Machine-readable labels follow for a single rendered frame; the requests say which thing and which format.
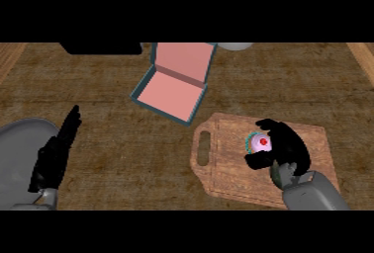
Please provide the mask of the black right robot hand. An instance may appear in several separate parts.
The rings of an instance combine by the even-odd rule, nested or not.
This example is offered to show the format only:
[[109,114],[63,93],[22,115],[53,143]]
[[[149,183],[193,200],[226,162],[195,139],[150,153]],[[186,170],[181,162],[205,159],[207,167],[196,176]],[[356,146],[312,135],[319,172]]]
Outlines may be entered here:
[[285,123],[272,119],[257,121],[255,126],[267,131],[272,150],[258,151],[244,156],[248,167],[257,170],[270,167],[273,162],[278,162],[279,165],[295,163],[294,175],[304,175],[310,169],[312,160],[306,144],[294,130]]

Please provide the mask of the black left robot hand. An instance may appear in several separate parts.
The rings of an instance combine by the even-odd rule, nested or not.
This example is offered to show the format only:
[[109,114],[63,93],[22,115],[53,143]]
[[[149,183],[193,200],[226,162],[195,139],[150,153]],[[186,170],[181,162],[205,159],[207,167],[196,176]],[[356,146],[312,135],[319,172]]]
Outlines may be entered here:
[[29,193],[37,193],[43,189],[56,189],[60,186],[68,153],[79,124],[78,106],[74,106],[65,117],[59,133],[50,137],[45,145],[38,150],[38,159],[28,188]]

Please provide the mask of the brown wooden cutting board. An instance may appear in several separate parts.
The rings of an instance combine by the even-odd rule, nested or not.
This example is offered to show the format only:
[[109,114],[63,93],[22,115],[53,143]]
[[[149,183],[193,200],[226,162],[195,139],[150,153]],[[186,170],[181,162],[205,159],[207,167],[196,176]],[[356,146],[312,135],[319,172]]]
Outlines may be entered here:
[[[189,165],[202,184],[204,191],[214,197],[249,204],[285,209],[282,191],[272,183],[269,169],[252,170],[247,166],[245,139],[252,132],[258,118],[214,113],[195,128],[192,136]],[[322,126],[286,122],[301,137],[312,158],[312,170],[323,174],[334,188],[338,188],[326,135]],[[199,134],[210,133],[208,162],[196,164]]]

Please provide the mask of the teal box with pink inside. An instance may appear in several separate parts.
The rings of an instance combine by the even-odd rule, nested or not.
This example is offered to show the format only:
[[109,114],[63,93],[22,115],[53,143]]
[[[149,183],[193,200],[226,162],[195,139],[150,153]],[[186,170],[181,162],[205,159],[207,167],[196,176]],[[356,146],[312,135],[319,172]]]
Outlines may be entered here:
[[131,101],[189,126],[207,90],[215,42],[153,42],[150,67],[130,94]]

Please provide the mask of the pale grey round object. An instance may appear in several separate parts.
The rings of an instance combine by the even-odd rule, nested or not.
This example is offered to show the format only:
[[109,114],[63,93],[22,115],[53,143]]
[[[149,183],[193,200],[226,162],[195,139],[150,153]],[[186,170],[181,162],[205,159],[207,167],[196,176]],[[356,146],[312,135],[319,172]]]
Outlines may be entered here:
[[239,50],[247,49],[252,45],[252,43],[249,43],[249,42],[220,42],[217,45],[226,50],[239,51]]

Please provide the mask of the black appliance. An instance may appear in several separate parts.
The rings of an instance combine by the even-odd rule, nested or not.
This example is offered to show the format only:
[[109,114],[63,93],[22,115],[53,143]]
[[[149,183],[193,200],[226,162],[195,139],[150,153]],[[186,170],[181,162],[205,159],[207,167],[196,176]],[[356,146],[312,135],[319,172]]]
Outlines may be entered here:
[[143,49],[137,42],[125,43],[79,43],[79,42],[62,42],[62,48],[69,54],[81,55],[137,55]]

